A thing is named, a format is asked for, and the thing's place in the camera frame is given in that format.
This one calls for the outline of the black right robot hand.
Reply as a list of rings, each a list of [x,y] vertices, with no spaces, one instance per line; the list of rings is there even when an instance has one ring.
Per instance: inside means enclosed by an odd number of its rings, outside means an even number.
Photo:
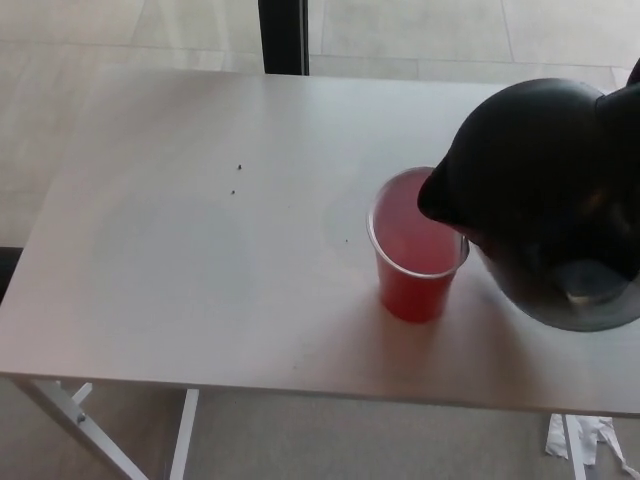
[[[625,86],[596,101],[596,119],[610,147],[610,202],[607,230],[612,235],[612,268],[632,281],[639,274],[639,66]]]

